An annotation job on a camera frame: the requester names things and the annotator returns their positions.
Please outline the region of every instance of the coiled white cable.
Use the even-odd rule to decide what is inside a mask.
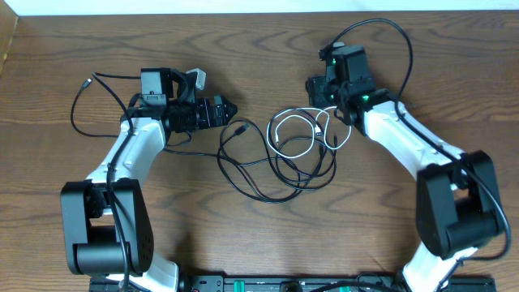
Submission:
[[[327,107],[327,108],[325,108],[325,109],[318,109],[318,108],[297,108],[297,109],[287,109],[287,110],[284,110],[284,111],[280,112],[279,114],[277,114],[277,115],[276,115],[272,120],[274,121],[274,120],[276,120],[276,118],[279,118],[281,115],[286,114],[286,113],[289,113],[290,111],[293,111],[293,110],[315,110],[315,111],[319,111],[319,113],[315,116],[315,120],[316,120],[316,121],[319,120],[319,116],[320,116],[321,114],[326,114],[326,123],[324,124],[324,133],[323,133],[324,138],[323,138],[323,141],[324,141],[324,144],[326,145],[327,148],[329,148],[329,149],[331,149],[331,150],[337,150],[337,149],[339,149],[340,147],[342,147],[342,146],[346,143],[346,141],[348,141],[348,139],[350,138],[350,136],[351,136],[351,126],[349,126],[348,135],[346,136],[346,138],[344,139],[344,141],[342,141],[342,143],[341,143],[339,146],[337,146],[337,147],[333,147],[333,146],[328,145],[328,142],[326,141],[326,137],[327,137],[327,134],[328,134],[328,124],[329,124],[329,122],[330,122],[330,114],[328,113],[328,110],[334,110],[334,109],[336,109],[336,106],[329,106],[329,107]],[[277,130],[278,130],[279,126],[280,126],[283,122],[287,121],[287,120],[290,119],[290,118],[300,118],[300,119],[304,120],[305,122],[307,122],[307,123],[310,125],[310,127],[311,127],[311,143],[310,143],[310,147],[308,147],[307,150],[301,152],[301,153],[298,154],[298,155],[288,156],[288,155],[285,155],[285,154],[283,154],[283,153],[277,151],[277,150],[276,150],[276,149],[275,149],[275,148],[270,144],[270,140],[269,140],[269,139],[267,139],[267,143],[268,143],[268,146],[269,146],[269,147],[270,147],[270,148],[271,148],[275,153],[277,153],[279,156],[284,157],[284,158],[288,158],[288,159],[294,159],[294,158],[299,158],[299,157],[301,157],[301,156],[307,154],[307,153],[312,149],[312,147],[314,146],[314,141],[315,141],[315,133],[316,133],[316,132],[319,132],[320,129],[319,129],[319,127],[318,127],[314,122],[312,122],[310,119],[305,118],[305,117],[303,117],[302,115],[299,115],[299,114],[291,114],[290,116],[283,118],[283,119],[281,120],[281,122],[279,122],[279,123],[277,124],[276,129],[274,130],[274,134],[275,134],[275,136],[276,136],[276,143],[279,143],[279,135],[277,134]],[[270,134],[269,134],[269,133],[270,133],[270,126],[271,126],[271,123],[269,123],[269,124],[267,125],[267,135],[270,135]]]

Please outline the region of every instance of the white backdrop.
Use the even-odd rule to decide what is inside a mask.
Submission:
[[[25,15],[455,11],[519,9],[519,0],[5,0]]]

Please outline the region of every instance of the wooden table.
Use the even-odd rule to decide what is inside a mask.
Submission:
[[[87,277],[73,276],[66,266],[59,193],[65,182],[94,170],[113,143],[78,135],[69,122],[74,95],[91,71],[138,75],[141,67],[202,68],[208,82],[201,96],[224,94],[238,105],[239,116],[264,129],[278,110],[307,105],[305,80],[324,73],[319,48],[345,26],[380,16],[398,22],[414,44],[405,90],[410,111],[449,143],[492,157],[504,209],[519,234],[517,12],[23,17],[0,78],[2,290],[88,287]],[[408,56],[397,32],[370,25],[343,41],[365,45],[378,85],[398,90]],[[109,84],[125,101],[140,90],[138,81]],[[86,131],[117,133],[120,114],[94,84],[76,117]],[[285,136],[306,133],[305,125],[295,122]],[[335,123],[333,131],[341,138],[345,128]],[[215,152],[219,134],[197,132],[180,149]],[[248,131],[229,151],[241,160],[261,158],[259,141]],[[302,160],[308,167],[315,163]],[[414,180],[356,131],[337,160],[331,185],[271,205],[238,194],[213,158],[159,154],[143,189],[156,251],[191,271],[397,271],[419,243]],[[251,172],[265,192],[288,192],[267,165]],[[497,252],[502,243],[495,240],[482,254]],[[469,263],[459,272],[491,274],[501,291],[513,291],[518,270],[516,244],[504,260]]]

